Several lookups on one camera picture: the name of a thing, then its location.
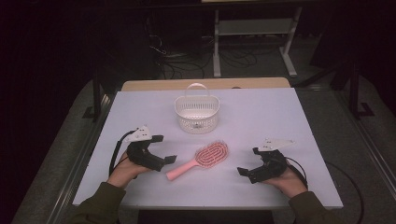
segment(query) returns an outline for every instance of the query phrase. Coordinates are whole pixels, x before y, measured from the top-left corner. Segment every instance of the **pink hairbrush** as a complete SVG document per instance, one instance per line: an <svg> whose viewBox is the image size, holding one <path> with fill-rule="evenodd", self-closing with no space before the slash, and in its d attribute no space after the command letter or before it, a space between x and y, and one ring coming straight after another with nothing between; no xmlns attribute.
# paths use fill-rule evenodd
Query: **pink hairbrush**
<svg viewBox="0 0 396 224"><path fill-rule="evenodd" d="M201 166L205 168L210 168L221 161L224 161L228 154L228 147L222 141L217 141L209 144L206 147L200 148L196 151L195 157L184 163L183 165L177 167L166 173L169 180L174 180L180 175L184 174L186 171L190 170L193 166Z"/></svg>

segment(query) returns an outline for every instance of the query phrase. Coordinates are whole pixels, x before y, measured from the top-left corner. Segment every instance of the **hairbrush handle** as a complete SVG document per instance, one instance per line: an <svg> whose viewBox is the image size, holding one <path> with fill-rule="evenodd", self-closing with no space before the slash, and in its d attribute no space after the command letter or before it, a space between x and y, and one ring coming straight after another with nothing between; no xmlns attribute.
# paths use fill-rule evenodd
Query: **hairbrush handle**
<svg viewBox="0 0 396 224"><path fill-rule="evenodd" d="M166 176L168 177L169 180L174 180L178 178L180 175L184 174L186 171L190 170L191 167L196 165L199 165L199 163L195 159L188 161L180 165L179 167L167 172Z"/></svg>

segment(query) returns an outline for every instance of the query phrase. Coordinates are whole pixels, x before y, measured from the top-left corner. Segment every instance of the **green sleeve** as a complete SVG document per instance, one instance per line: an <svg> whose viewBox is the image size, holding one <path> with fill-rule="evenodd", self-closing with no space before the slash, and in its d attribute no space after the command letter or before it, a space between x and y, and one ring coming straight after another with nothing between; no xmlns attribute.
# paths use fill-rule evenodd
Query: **green sleeve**
<svg viewBox="0 0 396 224"><path fill-rule="evenodd" d="M115 223L125 190L106 182L101 183L93 196L82 202L69 223Z"/></svg>
<svg viewBox="0 0 396 224"><path fill-rule="evenodd" d="M314 192L301 193L289 201L297 224L344 224L332 211L323 207Z"/></svg>

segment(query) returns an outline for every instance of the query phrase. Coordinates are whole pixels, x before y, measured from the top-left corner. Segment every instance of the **basket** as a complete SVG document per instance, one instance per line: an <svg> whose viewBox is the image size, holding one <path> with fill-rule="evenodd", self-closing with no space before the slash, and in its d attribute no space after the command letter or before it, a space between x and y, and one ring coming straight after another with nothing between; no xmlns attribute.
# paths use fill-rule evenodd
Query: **basket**
<svg viewBox="0 0 396 224"><path fill-rule="evenodd" d="M206 89L207 95L187 95L191 87ZM218 124L219 99L201 83L192 83L175 101L178 123L186 133L209 133Z"/></svg>

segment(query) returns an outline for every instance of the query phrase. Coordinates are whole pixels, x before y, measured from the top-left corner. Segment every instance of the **basket handle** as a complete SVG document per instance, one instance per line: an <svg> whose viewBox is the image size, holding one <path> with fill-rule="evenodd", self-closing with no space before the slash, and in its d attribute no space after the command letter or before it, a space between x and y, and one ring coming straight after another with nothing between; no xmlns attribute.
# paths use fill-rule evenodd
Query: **basket handle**
<svg viewBox="0 0 396 224"><path fill-rule="evenodd" d="M187 96L187 90L190 89L191 87L202 87L207 91L207 95L210 95L209 89L201 83L192 83L190 86L187 87L187 89L184 91L184 96Z"/></svg>

